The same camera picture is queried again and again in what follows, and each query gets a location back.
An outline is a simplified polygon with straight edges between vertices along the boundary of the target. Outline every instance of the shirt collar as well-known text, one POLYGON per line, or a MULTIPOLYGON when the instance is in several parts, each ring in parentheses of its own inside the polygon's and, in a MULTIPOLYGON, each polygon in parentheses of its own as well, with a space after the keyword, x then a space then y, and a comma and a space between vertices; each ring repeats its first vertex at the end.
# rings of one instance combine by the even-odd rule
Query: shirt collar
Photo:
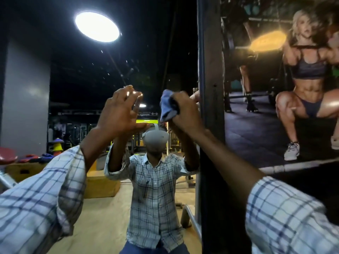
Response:
MULTIPOLYGON (((161 159, 160 159, 160 162, 164 163, 165 160, 166 160, 165 155, 162 154, 161 159)), ((142 157, 142 165, 145 165, 147 162, 149 162, 149 161, 148 161, 147 155, 145 154, 145 155, 142 157)))

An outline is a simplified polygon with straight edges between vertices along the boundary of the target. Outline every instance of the jeans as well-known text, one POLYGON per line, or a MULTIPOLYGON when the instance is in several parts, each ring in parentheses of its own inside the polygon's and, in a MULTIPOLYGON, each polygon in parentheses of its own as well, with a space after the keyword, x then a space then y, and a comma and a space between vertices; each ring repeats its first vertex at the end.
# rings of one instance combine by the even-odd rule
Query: jeans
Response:
POLYGON ((178 247, 168 253, 167 250, 162 246, 156 249, 146 249, 126 242, 119 254, 189 254, 189 251, 184 243, 180 244, 178 247))

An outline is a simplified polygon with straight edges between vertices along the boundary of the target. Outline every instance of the black sports bra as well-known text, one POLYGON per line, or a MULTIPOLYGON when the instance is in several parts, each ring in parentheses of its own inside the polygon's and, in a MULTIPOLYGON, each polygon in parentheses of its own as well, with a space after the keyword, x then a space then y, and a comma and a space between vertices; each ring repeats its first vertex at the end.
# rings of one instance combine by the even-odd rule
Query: black sports bra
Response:
POLYGON ((301 57, 295 66, 291 66, 292 77, 295 79, 322 79, 325 78, 328 70, 327 62, 321 61, 319 49, 317 49, 318 61, 307 63, 304 59, 303 49, 300 49, 301 57))

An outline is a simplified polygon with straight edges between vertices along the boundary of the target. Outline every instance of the white line on floor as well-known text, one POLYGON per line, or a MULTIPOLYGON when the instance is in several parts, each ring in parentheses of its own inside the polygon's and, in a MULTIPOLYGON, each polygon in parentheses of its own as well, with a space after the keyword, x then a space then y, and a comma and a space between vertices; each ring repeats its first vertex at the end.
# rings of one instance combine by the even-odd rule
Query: white line on floor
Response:
POLYGON ((292 163, 280 166, 272 166, 272 167, 265 167, 259 168, 265 174, 275 174, 281 172, 288 172, 288 171, 295 171, 295 170, 302 170, 307 168, 314 168, 318 167, 322 164, 331 163, 339 161, 339 158, 332 158, 332 159, 325 159, 325 160, 318 160, 318 161, 307 161, 307 162, 299 162, 299 163, 292 163))

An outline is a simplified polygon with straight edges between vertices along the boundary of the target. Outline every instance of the plaid shirt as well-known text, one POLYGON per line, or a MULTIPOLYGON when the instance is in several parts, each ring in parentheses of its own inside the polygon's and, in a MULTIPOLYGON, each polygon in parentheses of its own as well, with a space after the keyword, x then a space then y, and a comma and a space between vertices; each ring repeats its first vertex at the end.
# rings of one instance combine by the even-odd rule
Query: plaid shirt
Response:
POLYGON ((252 253, 339 253, 339 227, 324 205, 292 186, 265 177, 248 198, 246 230, 252 253))
POLYGON ((47 253, 73 234, 86 187, 79 146, 53 158, 42 172, 0 195, 0 253, 47 253))
POLYGON ((175 186, 180 176, 193 175, 184 159, 170 154, 154 168, 147 155, 129 157, 126 149, 120 171, 109 172, 107 155, 105 175, 112 180, 130 179, 133 183, 127 240, 142 248, 156 248, 161 240, 167 252, 184 242, 175 207, 175 186))

